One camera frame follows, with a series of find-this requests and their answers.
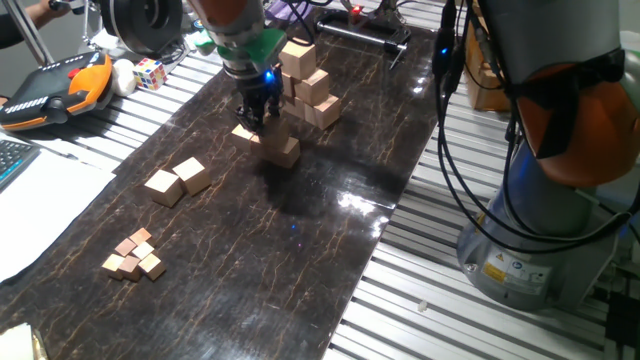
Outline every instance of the wooden cube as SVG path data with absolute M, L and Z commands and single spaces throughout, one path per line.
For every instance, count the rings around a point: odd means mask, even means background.
M 145 242 L 149 243 L 151 246 L 156 246 L 156 239 L 151 236 L 145 228 L 140 228 L 140 230 L 136 231 L 135 234 L 129 236 L 129 240 L 133 241 L 138 246 Z
M 289 141 L 289 124 L 283 117 L 267 115 L 264 117 L 264 128 L 260 143 L 274 149 L 282 149 Z
M 144 242 L 138 245 L 138 247 L 136 247 L 135 249 L 133 249 L 131 254 L 137 257 L 138 259 L 142 260 L 147 256 L 149 256 L 149 254 L 153 253 L 154 250 L 155 249 L 153 248 L 153 246 L 149 245 L 149 243 Z
M 289 41 L 280 52 L 280 60 L 282 72 L 295 79 L 306 79 L 316 70 L 316 46 L 300 46 Z
M 296 96 L 293 89 L 293 78 L 291 77 L 291 75 L 284 72 L 282 73 L 282 87 L 284 89 L 284 96 L 289 98 L 294 98 Z
M 144 186 L 153 201 L 166 207 L 173 207 L 184 193 L 180 178 L 164 170 L 158 170 Z
M 244 152 L 251 152 L 251 138 L 253 137 L 253 133 L 247 131 L 247 129 L 243 128 L 242 125 L 238 125 L 231 132 L 231 143 L 238 150 Z
M 116 246 L 116 252 L 120 254 L 120 256 L 127 256 L 133 249 L 136 248 L 136 243 L 129 239 L 124 239 L 118 246 Z
M 300 157 L 300 142 L 290 137 L 282 149 L 274 149 L 260 143 L 260 138 L 251 139 L 251 153 L 275 165 L 290 169 Z
M 308 79 L 296 82 L 294 89 L 296 97 L 305 104 L 320 105 L 329 97 L 329 74 L 318 69 Z
M 118 271 L 122 274 L 125 279 L 129 279 L 131 281 L 140 280 L 140 268 L 138 268 L 138 264 L 140 263 L 140 259 L 135 256 L 128 255 L 120 264 Z
M 313 107 L 313 124 L 324 130 L 340 117 L 340 99 L 329 95 L 322 104 Z
M 173 172 L 180 177 L 191 196 L 211 185 L 209 172 L 193 157 L 174 167 Z
M 147 275 L 151 281 L 155 281 L 165 270 L 164 264 L 157 256 L 149 254 L 144 260 L 138 264 L 142 272 Z
M 109 258 L 107 258 L 107 261 L 102 264 L 102 268 L 110 277 L 116 280 L 122 280 L 123 276 L 119 269 L 124 262 L 124 259 L 125 258 L 123 258 L 122 256 L 111 254 L 109 255 Z
M 284 111 L 304 120 L 304 101 L 298 98 L 284 97 Z

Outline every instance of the keyboard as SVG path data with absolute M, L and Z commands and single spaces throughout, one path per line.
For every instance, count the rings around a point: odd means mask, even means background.
M 0 192 L 40 154 L 36 146 L 0 140 Z

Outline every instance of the white ball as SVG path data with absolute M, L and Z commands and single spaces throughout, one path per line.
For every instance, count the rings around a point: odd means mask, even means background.
M 133 76 L 133 63 L 127 59 L 120 59 L 113 64 L 113 93 L 118 96 L 131 95 L 136 89 L 136 79 Z

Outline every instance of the yellow sticker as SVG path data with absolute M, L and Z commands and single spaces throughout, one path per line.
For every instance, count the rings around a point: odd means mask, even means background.
M 485 273 L 488 277 L 493 280 L 499 282 L 500 284 L 504 283 L 504 277 L 506 273 L 497 267 L 491 265 L 491 263 L 485 263 L 482 272 Z

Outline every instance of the white paper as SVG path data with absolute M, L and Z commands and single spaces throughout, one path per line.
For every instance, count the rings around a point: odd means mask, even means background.
M 113 178 L 42 150 L 0 193 L 0 282 L 36 261 Z
M 33 360 L 31 326 L 24 323 L 0 335 L 0 360 Z

